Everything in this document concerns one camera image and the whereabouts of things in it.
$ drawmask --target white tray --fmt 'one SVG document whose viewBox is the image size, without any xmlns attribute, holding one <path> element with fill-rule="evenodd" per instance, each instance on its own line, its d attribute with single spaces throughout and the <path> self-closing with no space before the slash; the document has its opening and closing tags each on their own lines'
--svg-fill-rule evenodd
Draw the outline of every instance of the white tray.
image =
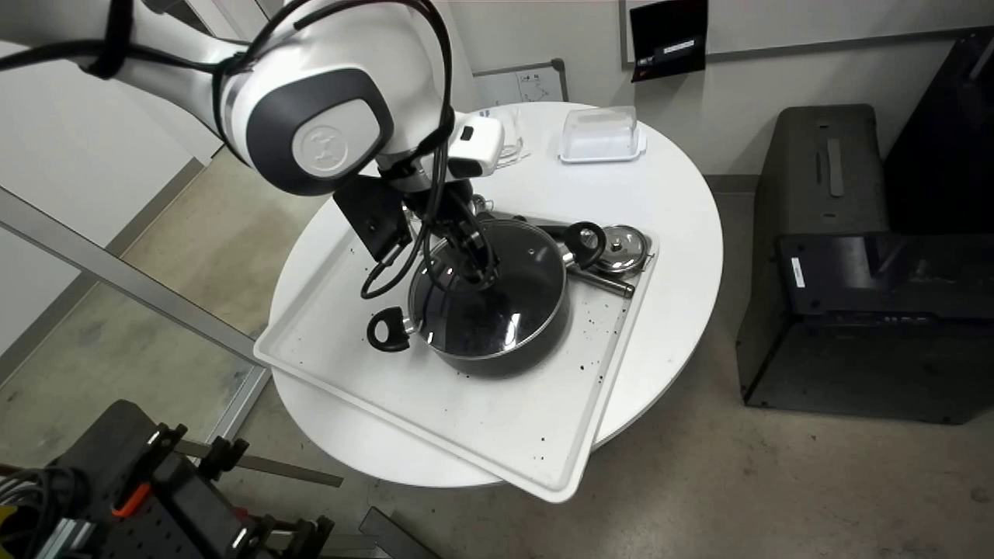
<svg viewBox="0 0 994 559">
<path fill-rule="evenodd" d="M 572 284 L 572 322 L 557 353 L 514 378 L 480 378 L 449 368 L 415 334 L 400 353 L 366 345 L 375 311 L 407 309 L 407 284 L 384 297 L 359 297 L 371 267 L 354 233 L 329 246 L 318 273 L 254 342 L 254 353 L 542 501 L 568 501 L 581 486 L 642 288 L 626 302 Z"/>
</svg>

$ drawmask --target wall outlet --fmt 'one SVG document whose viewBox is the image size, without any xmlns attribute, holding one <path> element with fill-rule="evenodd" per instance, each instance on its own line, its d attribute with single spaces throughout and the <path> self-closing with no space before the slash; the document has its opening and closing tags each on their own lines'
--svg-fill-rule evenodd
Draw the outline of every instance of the wall outlet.
<svg viewBox="0 0 994 559">
<path fill-rule="evenodd" d="M 516 64 L 496 70 L 480 70 L 472 77 L 476 109 L 508 105 L 508 104 L 544 104 L 567 95 L 567 63 L 554 59 L 544 64 Z"/>
</svg>

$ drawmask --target pot handle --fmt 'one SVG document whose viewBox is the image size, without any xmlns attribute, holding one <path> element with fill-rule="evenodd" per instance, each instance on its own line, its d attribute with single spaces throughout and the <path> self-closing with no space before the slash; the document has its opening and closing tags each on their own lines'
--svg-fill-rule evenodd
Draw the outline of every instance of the pot handle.
<svg viewBox="0 0 994 559">
<path fill-rule="evenodd" d="M 400 309 L 384 309 L 374 315 L 366 327 L 366 342 L 384 353 L 397 353 L 411 347 L 411 322 Z"/>
<path fill-rule="evenodd" d="M 595 267 L 596 257 L 605 253 L 610 239 L 602 233 L 602 227 L 590 223 L 590 222 L 577 222 L 572 227 L 544 227 L 554 239 L 560 239 L 561 246 L 568 246 L 568 253 L 575 254 L 577 267 Z"/>
</svg>

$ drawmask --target black cable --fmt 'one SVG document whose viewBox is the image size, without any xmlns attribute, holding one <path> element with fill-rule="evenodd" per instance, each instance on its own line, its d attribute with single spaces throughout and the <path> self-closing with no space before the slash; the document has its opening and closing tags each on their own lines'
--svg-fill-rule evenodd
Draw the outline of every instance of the black cable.
<svg viewBox="0 0 994 559">
<path fill-rule="evenodd" d="M 36 506 L 28 506 L 28 509 L 36 512 L 35 527 L 30 527 L 30 540 L 28 540 L 28 553 L 36 553 L 43 538 L 49 533 L 49 522 L 46 519 L 52 515 L 49 512 L 52 509 L 52 489 L 49 489 L 49 477 L 46 477 L 46 470 L 28 471 L 24 477 L 35 482 L 36 491 L 41 491 Z"/>
<path fill-rule="evenodd" d="M 83 70 L 104 81 L 115 77 L 129 63 L 131 31 L 133 31 L 133 0 L 111 0 L 111 6 L 106 10 L 104 51 Z"/>
<path fill-rule="evenodd" d="M 295 17 L 302 6 L 308 6 L 308 0 L 292 0 L 292 3 L 284 3 L 281 12 L 275 12 L 275 20 L 268 20 L 268 24 L 254 34 L 254 40 L 250 45 L 245 55 L 254 59 L 268 45 L 271 37 L 276 34 L 276 29 Z"/>
<path fill-rule="evenodd" d="M 298 31 L 318 24 L 320 20 L 329 20 L 337 12 L 354 10 L 354 6 L 375 6 L 375 3 L 400 3 L 415 10 L 435 31 L 437 48 L 440 48 L 440 63 L 444 63 L 444 93 L 440 93 L 440 113 L 437 113 L 437 126 L 400 162 L 391 164 L 391 172 L 404 174 L 411 172 L 411 164 L 429 152 L 435 152 L 437 146 L 444 146 L 444 141 L 455 130 L 455 109 L 452 109 L 452 90 L 455 90 L 455 52 L 452 52 L 452 40 L 444 31 L 444 20 L 437 17 L 437 10 L 426 0 L 341 0 L 324 10 L 308 12 L 304 20 L 295 22 Z"/>
<path fill-rule="evenodd" d="M 435 152 L 435 162 L 431 162 L 431 199 L 429 199 L 429 211 L 426 211 L 426 218 L 422 218 L 422 230 L 415 233 L 404 267 L 400 267 L 384 287 L 374 288 L 374 284 L 390 271 L 391 260 L 375 264 L 375 267 L 371 271 L 364 288 L 359 288 L 364 297 L 379 297 L 379 294 L 391 292 L 391 288 L 411 273 L 411 267 L 413 267 L 413 260 L 421 257 L 421 253 L 429 247 L 429 246 L 426 246 L 426 243 L 429 243 L 429 227 L 435 223 L 435 215 L 437 215 L 437 208 L 440 208 L 444 162 L 449 162 L 449 158 L 444 158 L 444 148 L 437 148 L 437 152 Z"/>
<path fill-rule="evenodd" d="M 104 52 L 104 40 L 64 40 L 64 45 L 43 45 L 43 48 L 30 48 L 22 52 L 12 52 L 5 59 L 0 59 L 0 70 L 12 70 L 12 69 L 24 69 L 24 64 L 43 64 L 43 63 L 60 63 L 60 59 L 77 59 L 77 55 L 99 55 Z M 131 59 L 146 59 L 146 63 L 159 63 L 159 64 L 178 64 L 178 69 L 193 69 L 193 70 L 216 70 L 216 64 L 207 63 L 191 63 L 162 51 L 149 51 L 140 45 L 131 45 Z"/>
<path fill-rule="evenodd" d="M 63 509 L 60 501 L 52 496 L 49 470 L 41 470 L 36 486 L 41 486 L 41 509 L 36 509 L 36 533 L 30 538 L 30 550 L 43 548 L 43 540 L 49 538 L 52 524 L 60 522 L 60 509 Z"/>
<path fill-rule="evenodd" d="M 233 52 L 233 55 L 227 55 L 227 59 L 222 59 L 216 69 L 212 69 L 212 113 L 216 113 L 216 130 L 218 130 L 218 141 L 223 142 L 223 148 L 227 152 L 233 152 L 242 164 L 250 164 L 245 158 L 242 158 L 242 152 L 239 148 L 233 148 L 233 142 L 231 142 L 231 137 L 227 137 L 227 130 L 223 130 L 223 77 L 231 77 L 231 76 L 239 76 L 242 69 L 250 64 L 250 55 L 245 55 L 245 51 L 242 52 Z"/>
<path fill-rule="evenodd" d="M 36 489 L 36 486 L 22 486 L 22 489 L 5 491 L 0 501 L 4 501 L 4 502 L 28 502 L 28 506 L 36 506 L 36 502 L 30 502 L 30 496 L 24 496 L 24 495 L 41 496 L 41 489 Z"/>
<path fill-rule="evenodd" d="M 24 540 L 24 538 L 30 538 L 35 531 L 11 531 L 11 533 L 0 533 L 0 548 L 4 545 L 12 545 L 12 540 Z"/>
</svg>

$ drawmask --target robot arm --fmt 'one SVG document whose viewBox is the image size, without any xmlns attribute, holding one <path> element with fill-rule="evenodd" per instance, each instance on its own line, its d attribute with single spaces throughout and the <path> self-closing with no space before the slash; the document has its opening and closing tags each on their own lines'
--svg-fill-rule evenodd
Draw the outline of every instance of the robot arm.
<svg viewBox="0 0 994 559">
<path fill-rule="evenodd" d="M 193 113 L 289 194 L 333 194 L 374 158 L 381 172 L 404 162 L 411 176 L 407 158 L 437 146 L 452 55 L 426 0 L 289 3 L 252 48 L 193 31 L 140 0 L 0 0 L 0 40 L 89 40 L 74 59 L 94 69 L 94 45 L 109 37 L 122 6 L 131 10 L 133 48 L 199 69 L 129 55 L 115 77 Z M 394 185 L 415 194 L 426 176 L 397 176 Z"/>
<path fill-rule="evenodd" d="M 456 246 L 469 275 L 491 260 L 469 183 L 444 185 L 455 70 L 429 0 L 292 0 L 252 45 L 199 34 L 140 0 L 0 0 L 0 40 L 35 48 L 0 70 L 73 55 L 193 113 L 275 185 L 333 194 L 379 260 L 364 297 L 391 288 L 426 235 Z M 359 176 L 371 162 L 381 176 Z M 422 218 L 415 246 L 374 288 L 411 243 L 407 211 Z"/>
<path fill-rule="evenodd" d="M 0 0 L 0 40 L 24 48 L 104 40 L 109 6 L 111 0 Z M 170 17 L 159 17 L 146 3 L 133 3 L 131 40 L 197 63 L 223 63 L 227 55 L 245 51 L 239 45 L 199 34 Z M 94 59 L 95 55 L 74 55 L 81 69 L 94 64 Z M 212 76 L 129 59 L 115 77 L 170 99 L 216 130 Z"/>
</svg>

